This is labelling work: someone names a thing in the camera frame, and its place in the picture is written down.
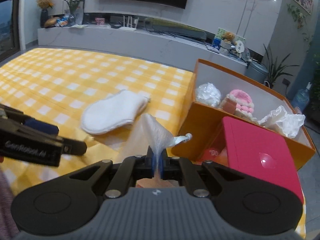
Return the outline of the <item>white mesh foam sheet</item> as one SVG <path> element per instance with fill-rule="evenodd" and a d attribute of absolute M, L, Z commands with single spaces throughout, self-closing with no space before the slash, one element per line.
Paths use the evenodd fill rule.
<path fill-rule="evenodd" d="M 192 137 L 190 133 L 175 137 L 154 116 L 142 114 L 116 156 L 116 163 L 121 163 L 130 156 L 146 155 L 148 150 L 152 150 L 151 169 L 156 173 L 156 177 L 160 177 L 163 173 L 162 152 L 182 142 L 188 142 Z"/>

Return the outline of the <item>pink white crochet pouch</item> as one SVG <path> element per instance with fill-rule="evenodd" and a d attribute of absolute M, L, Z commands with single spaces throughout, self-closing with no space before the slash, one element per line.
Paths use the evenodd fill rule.
<path fill-rule="evenodd" d="M 219 108 L 243 119 L 252 120 L 254 104 L 251 97 L 243 90 L 231 90 L 221 101 Z"/>

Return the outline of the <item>white plastic bag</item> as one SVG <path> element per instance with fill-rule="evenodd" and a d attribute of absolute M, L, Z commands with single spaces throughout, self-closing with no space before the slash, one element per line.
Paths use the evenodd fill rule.
<path fill-rule="evenodd" d="M 279 106 L 258 121 L 260 126 L 273 130 L 285 137 L 295 138 L 304 125 L 305 115 L 289 114 L 283 106 Z"/>

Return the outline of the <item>white fleece sock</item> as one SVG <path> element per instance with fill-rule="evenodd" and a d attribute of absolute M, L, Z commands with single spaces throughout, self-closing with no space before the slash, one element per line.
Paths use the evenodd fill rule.
<path fill-rule="evenodd" d="M 121 90 L 89 105 L 81 116 L 81 128 L 91 135 L 101 135 L 131 125 L 144 111 L 150 98 L 129 90 Z"/>

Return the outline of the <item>clear crumpled plastic ball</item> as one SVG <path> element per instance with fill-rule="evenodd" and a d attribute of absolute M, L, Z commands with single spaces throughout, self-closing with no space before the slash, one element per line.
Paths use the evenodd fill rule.
<path fill-rule="evenodd" d="M 210 107 L 218 107 L 221 102 L 221 92 L 209 82 L 197 87 L 195 95 L 197 102 Z"/>

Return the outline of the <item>red box lid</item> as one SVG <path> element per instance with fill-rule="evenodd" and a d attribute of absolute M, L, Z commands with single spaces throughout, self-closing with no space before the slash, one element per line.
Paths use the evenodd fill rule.
<path fill-rule="evenodd" d="M 211 143 L 196 159 L 197 164 L 212 160 L 286 188 L 304 202 L 294 161 L 281 135 L 227 116 Z"/>

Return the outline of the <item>grey marble TV console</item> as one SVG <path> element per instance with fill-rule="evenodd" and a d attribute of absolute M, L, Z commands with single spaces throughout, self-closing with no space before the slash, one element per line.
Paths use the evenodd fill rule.
<path fill-rule="evenodd" d="M 240 74 L 244 74 L 247 68 L 245 63 L 212 52 L 204 44 L 179 37 L 155 35 L 145 30 L 125 31 L 89 25 L 84 29 L 40 28 L 37 35 L 39 46 L 102 51 L 185 70 L 193 70 L 198 59 L 210 61 Z"/>

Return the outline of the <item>grey round trash bin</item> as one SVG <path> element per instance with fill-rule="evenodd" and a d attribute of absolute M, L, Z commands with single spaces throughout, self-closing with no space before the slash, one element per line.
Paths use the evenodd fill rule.
<path fill-rule="evenodd" d="M 257 81 L 258 83 L 264 83 L 268 76 L 268 70 L 265 66 L 255 61 L 251 61 L 247 66 L 245 76 Z"/>

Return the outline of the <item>white wifi router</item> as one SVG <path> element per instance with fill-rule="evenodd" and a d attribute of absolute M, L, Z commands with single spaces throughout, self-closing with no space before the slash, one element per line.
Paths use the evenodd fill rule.
<path fill-rule="evenodd" d="M 132 16 L 123 16 L 123 23 L 120 25 L 120 30 L 136 31 L 139 23 L 139 18 L 133 18 Z"/>

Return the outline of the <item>potted long-leaf plant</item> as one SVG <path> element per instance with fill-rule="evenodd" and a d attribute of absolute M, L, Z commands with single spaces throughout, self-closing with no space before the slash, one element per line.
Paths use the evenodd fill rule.
<path fill-rule="evenodd" d="M 280 76 L 293 76 L 290 74 L 287 69 L 288 68 L 295 68 L 298 67 L 297 64 L 287 64 L 287 59 L 291 55 L 290 53 L 287 54 L 282 60 L 279 60 L 278 57 L 274 57 L 272 54 L 272 50 L 270 47 L 266 47 L 264 45 L 265 55 L 262 60 L 262 64 L 267 69 L 267 77 L 265 80 L 265 86 L 272 89 L 274 86 L 275 81 Z"/>

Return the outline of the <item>brown teddy bear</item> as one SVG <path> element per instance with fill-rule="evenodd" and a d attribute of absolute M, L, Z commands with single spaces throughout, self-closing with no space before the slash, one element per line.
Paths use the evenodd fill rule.
<path fill-rule="evenodd" d="M 230 50 L 232 48 L 232 46 L 236 45 L 234 39 L 235 39 L 235 35 L 233 33 L 229 32 L 229 31 L 225 32 L 221 36 L 221 47 L 224 49 Z"/>

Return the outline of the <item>dried yellow flower vase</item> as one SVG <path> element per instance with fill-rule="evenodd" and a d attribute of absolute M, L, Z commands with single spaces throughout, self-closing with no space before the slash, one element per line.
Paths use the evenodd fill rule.
<path fill-rule="evenodd" d="M 41 9 L 40 27 L 43 28 L 45 22 L 49 19 L 48 9 L 53 8 L 53 0 L 36 0 L 37 6 Z"/>

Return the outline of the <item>green plant in vase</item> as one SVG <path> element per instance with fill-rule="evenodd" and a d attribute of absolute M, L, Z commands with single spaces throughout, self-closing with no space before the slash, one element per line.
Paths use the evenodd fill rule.
<path fill-rule="evenodd" d="M 63 1 L 67 3 L 69 8 L 68 26 L 73 26 L 75 25 L 75 21 L 76 21 L 75 11 L 83 0 L 63 0 Z"/>

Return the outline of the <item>blue water jug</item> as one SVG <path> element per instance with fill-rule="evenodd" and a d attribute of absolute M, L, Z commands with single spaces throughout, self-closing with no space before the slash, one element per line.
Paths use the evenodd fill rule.
<path fill-rule="evenodd" d="M 310 101 L 310 89 L 312 83 L 308 83 L 307 86 L 303 89 L 300 89 L 291 101 L 293 108 L 298 109 L 300 112 L 303 112 L 304 109 L 308 106 Z"/>

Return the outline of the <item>trailing green pothos plant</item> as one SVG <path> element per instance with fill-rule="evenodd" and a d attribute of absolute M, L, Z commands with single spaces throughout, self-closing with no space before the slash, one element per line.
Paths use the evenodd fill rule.
<path fill-rule="evenodd" d="M 297 23 L 297 29 L 301 31 L 303 41 L 308 45 L 308 48 L 310 48 L 313 36 L 309 31 L 306 21 L 307 16 L 304 15 L 298 7 L 289 3 L 287 3 L 287 12 L 292 16 L 293 21 Z"/>

